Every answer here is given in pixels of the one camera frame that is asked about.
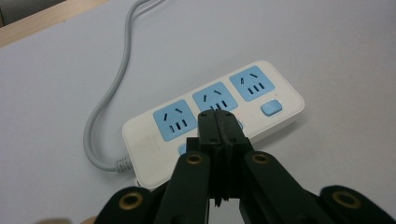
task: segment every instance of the wooden edge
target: wooden edge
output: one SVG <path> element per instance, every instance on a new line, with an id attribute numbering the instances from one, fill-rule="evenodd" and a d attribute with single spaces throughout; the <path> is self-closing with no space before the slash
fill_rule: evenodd
<path id="1" fill-rule="evenodd" d="M 66 0 L 32 16 L 0 28 L 0 48 L 66 21 L 108 0 Z"/>

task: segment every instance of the electrical socket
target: electrical socket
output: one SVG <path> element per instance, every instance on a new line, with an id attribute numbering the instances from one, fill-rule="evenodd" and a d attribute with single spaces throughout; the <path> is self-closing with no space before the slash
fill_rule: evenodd
<path id="1" fill-rule="evenodd" d="M 250 67 L 230 77 L 230 80 L 246 101 L 252 101 L 275 88 L 258 66 Z"/>
<path id="2" fill-rule="evenodd" d="M 166 142 L 197 127 L 197 120 L 185 100 L 159 109 L 153 116 Z"/>
<path id="3" fill-rule="evenodd" d="M 241 77 L 244 78 L 243 84 L 240 83 Z M 264 86 L 264 90 L 254 89 L 254 85 L 258 83 Z M 248 90 L 251 87 L 256 91 L 253 94 Z M 222 95 L 219 96 L 214 90 L 220 90 Z M 223 95 L 224 92 L 228 92 L 230 96 Z M 213 104 L 221 105 L 223 100 L 227 106 L 231 106 L 231 99 L 235 100 L 236 107 L 228 110 L 232 110 L 252 144 L 293 123 L 304 109 L 303 98 L 270 63 L 258 61 L 233 71 L 124 124 L 122 135 L 139 184 L 154 189 L 168 181 L 185 147 L 186 138 L 197 136 L 194 122 L 198 114 Z M 176 112 L 177 108 L 181 108 L 182 115 Z M 185 116 L 185 111 L 190 111 L 193 119 L 191 114 Z M 165 113 L 168 113 L 168 120 L 164 120 Z M 184 124 L 180 125 L 183 119 L 192 129 L 188 131 Z M 171 125 L 175 134 L 170 134 Z"/>
<path id="4" fill-rule="evenodd" d="M 192 95 L 201 111 L 208 109 L 222 109 L 231 111 L 238 107 L 238 103 L 231 96 L 222 82 L 215 83 Z"/>

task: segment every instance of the blue switch button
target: blue switch button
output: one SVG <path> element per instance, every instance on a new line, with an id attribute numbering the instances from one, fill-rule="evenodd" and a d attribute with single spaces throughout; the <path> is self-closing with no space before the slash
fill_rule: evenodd
<path id="1" fill-rule="evenodd" d="M 262 113 L 270 117 L 282 110 L 282 104 L 278 100 L 272 100 L 262 105 Z"/>

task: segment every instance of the white power strip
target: white power strip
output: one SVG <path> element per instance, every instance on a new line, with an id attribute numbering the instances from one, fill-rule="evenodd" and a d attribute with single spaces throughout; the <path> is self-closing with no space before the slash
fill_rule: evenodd
<path id="1" fill-rule="evenodd" d="M 122 134 L 137 180 L 154 189 L 170 179 L 201 111 L 232 112 L 252 144 L 297 119 L 300 94 L 268 62 L 258 61 L 127 121 Z"/>

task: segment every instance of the gray cable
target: gray cable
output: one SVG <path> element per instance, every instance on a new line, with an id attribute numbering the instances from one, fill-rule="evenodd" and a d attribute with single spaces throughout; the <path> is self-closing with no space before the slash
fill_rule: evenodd
<path id="1" fill-rule="evenodd" d="M 139 0 L 135 2 L 129 9 L 125 22 L 124 52 L 123 52 L 119 71 L 116 77 L 114 78 L 114 81 L 111 84 L 110 88 L 105 93 L 105 95 L 103 96 L 99 104 L 96 106 L 96 108 L 91 112 L 91 115 L 88 118 L 87 123 L 85 124 L 84 136 L 83 136 L 85 154 L 87 155 L 88 159 L 94 166 L 108 172 L 119 173 L 132 169 L 131 159 L 129 157 L 125 157 L 120 160 L 117 160 L 115 164 L 105 164 L 102 161 L 99 161 L 96 155 L 94 154 L 92 148 L 92 142 L 91 142 L 92 128 L 100 112 L 103 110 L 103 108 L 106 105 L 108 105 L 114 93 L 116 92 L 117 88 L 119 87 L 123 76 L 125 75 L 125 70 L 128 66 L 129 58 L 131 55 L 132 17 L 134 15 L 134 12 L 137 10 L 137 8 L 147 3 L 148 1 L 150 0 Z"/>

